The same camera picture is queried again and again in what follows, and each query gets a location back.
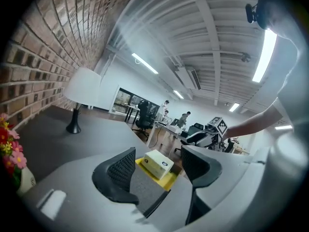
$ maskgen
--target flower bouquet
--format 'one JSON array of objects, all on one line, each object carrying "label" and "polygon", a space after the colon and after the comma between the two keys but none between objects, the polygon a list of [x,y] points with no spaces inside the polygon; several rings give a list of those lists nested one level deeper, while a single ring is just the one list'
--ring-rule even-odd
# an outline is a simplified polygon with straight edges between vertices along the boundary
[{"label": "flower bouquet", "polygon": [[0,115],[0,156],[13,186],[18,191],[22,184],[22,170],[27,168],[27,159],[24,157],[23,147],[17,141],[19,135],[15,130],[11,130],[13,125],[10,125],[7,120],[7,114]]}]

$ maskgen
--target lamp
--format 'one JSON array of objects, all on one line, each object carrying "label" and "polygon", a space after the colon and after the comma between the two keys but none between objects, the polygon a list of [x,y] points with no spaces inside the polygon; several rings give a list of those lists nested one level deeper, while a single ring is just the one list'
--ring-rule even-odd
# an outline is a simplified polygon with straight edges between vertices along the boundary
[{"label": "lamp", "polygon": [[83,67],[80,67],[70,79],[68,86],[63,91],[63,95],[77,104],[73,110],[72,121],[67,126],[68,132],[73,134],[81,132],[81,128],[77,122],[79,109],[82,104],[96,105],[100,83],[101,76],[99,74]]}]

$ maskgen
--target wooden floor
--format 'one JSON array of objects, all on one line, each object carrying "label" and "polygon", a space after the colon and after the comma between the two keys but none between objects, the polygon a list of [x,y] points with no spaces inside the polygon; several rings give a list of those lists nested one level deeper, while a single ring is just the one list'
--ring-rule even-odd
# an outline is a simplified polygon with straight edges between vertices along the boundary
[{"label": "wooden floor", "polygon": [[[121,115],[114,115],[114,114],[110,114],[108,112],[99,110],[99,109],[93,109],[93,110],[89,110],[85,107],[81,108],[81,112],[83,114],[87,114],[87,115],[91,115],[91,116],[97,116],[97,117],[101,117],[101,118],[105,118],[105,119],[111,119],[111,120],[117,120],[117,121],[125,121],[124,116]],[[129,120],[129,122],[127,123],[127,125],[131,128],[131,129],[138,129],[138,127],[136,125],[133,125],[133,119],[134,117],[132,116],[131,119]],[[136,135],[143,141],[143,142],[147,142],[147,138],[141,134],[136,132]],[[180,140],[175,139],[173,136],[168,136],[165,138],[164,142],[163,137],[164,137],[165,131],[160,129],[156,129],[151,142],[149,144],[150,149],[156,149],[158,151],[160,151],[163,155],[165,155],[166,157],[169,157],[169,159],[171,159],[175,164],[177,164],[178,166],[182,167],[182,163],[181,163],[181,155],[180,155],[180,151],[177,150],[176,152],[174,152],[174,148],[173,148],[173,144],[176,148],[180,148],[181,147],[181,143]]]}]

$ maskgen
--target person's arm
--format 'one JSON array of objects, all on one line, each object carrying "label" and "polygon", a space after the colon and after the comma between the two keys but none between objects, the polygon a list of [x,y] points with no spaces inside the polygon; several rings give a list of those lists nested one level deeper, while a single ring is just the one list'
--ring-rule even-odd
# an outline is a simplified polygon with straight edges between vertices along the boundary
[{"label": "person's arm", "polygon": [[226,138],[244,136],[259,132],[266,129],[268,126],[273,125],[281,118],[281,113],[278,112],[274,105],[270,105],[265,111],[247,119],[237,126],[228,128],[223,136],[223,140]]}]

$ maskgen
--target brick wall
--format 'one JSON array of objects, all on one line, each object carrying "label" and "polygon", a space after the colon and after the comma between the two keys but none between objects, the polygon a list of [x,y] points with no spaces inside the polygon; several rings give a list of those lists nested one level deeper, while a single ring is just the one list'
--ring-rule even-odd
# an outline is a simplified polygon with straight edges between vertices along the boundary
[{"label": "brick wall", "polygon": [[36,0],[8,42],[0,68],[0,113],[15,128],[48,106],[71,109],[63,88],[94,69],[129,0]]}]

